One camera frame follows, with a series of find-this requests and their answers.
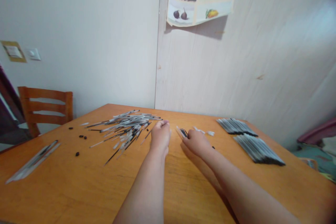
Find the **electrical outlet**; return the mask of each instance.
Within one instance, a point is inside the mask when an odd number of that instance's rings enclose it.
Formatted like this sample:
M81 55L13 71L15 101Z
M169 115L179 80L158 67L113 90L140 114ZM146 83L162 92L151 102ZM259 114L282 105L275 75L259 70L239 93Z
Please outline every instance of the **electrical outlet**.
M41 60L41 57L39 55L37 48L27 48L26 54L31 60Z

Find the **wooden chair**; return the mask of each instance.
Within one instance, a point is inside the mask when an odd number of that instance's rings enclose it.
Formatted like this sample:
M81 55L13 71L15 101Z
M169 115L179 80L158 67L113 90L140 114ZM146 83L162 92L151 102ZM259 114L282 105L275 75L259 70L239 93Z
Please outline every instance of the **wooden chair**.
M28 88L25 86L18 87L18 90L23 113L32 137L35 138L40 135L37 123L63 125L72 120L72 92ZM65 105L31 101L30 98L61 100L65 102ZM55 111L64 114L64 116L34 114L34 111Z

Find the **wall switch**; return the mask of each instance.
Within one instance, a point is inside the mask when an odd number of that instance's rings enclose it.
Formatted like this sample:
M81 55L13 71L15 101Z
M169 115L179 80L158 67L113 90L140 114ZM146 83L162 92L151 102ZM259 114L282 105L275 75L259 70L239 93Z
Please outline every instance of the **wall switch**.
M10 61L27 63L19 43L16 41L1 41L1 44L3 45Z
M41 60L37 48L27 48L26 53L31 60Z
M5 48L11 57L22 58L22 54L20 53L19 49L16 46L5 45Z

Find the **bundle of pens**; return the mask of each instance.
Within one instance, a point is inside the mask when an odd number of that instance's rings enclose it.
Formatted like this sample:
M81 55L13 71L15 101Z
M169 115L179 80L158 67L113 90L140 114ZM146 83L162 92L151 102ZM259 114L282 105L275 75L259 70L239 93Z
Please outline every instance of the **bundle of pens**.
M6 181L8 184L11 181L16 181L27 177L38 167L51 153L60 146L58 140L40 150L31 160L21 167L11 178Z
M189 136L188 136L188 133L186 132L185 129L183 129L183 128L179 128L178 126L176 126L176 128L177 128L177 130L179 131L179 133L181 134L182 137L186 137L186 138L189 137Z
M260 138L243 134L235 136L234 139L245 150L254 163L286 165Z
M254 163L286 165L263 140L256 138L258 135L246 123L233 118L218 119L217 122L227 133L237 135L234 139Z
M258 135L251 130L251 128L244 122L230 118L228 119L217 119L216 120L223 129L230 135L242 135L249 134L251 136L257 137Z
M113 149L116 149L119 144L121 143L118 150L110 157L110 159L105 163L105 165L116 155L118 151L121 151L121 154L124 153L124 151L135 141L139 138L140 133L144 131L152 122L149 122L150 120L162 120L161 117L158 117L156 115L147 114L147 113L138 113L139 110L131 110L126 113L115 115L111 120L98 122L89 126L86 126L85 128L90 128L98 125L111 125L114 124L111 127L108 127L106 129L99 130L101 133L106 132L104 137L107 137L109 135L115 134L99 143L96 143L90 148L106 142L109 139L115 140L119 138L119 141L117 144L113 147ZM145 139L149 136L149 133L144 138L142 143L145 141Z

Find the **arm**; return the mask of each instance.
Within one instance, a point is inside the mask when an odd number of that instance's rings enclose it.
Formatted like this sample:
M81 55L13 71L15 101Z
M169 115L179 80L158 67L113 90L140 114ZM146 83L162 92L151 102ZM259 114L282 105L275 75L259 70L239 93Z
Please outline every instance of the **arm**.
M152 129L150 150L113 224L163 223L164 163L169 140L169 122L159 121Z
M214 172L239 223L300 223L276 199L213 149L201 132L189 131L184 144Z

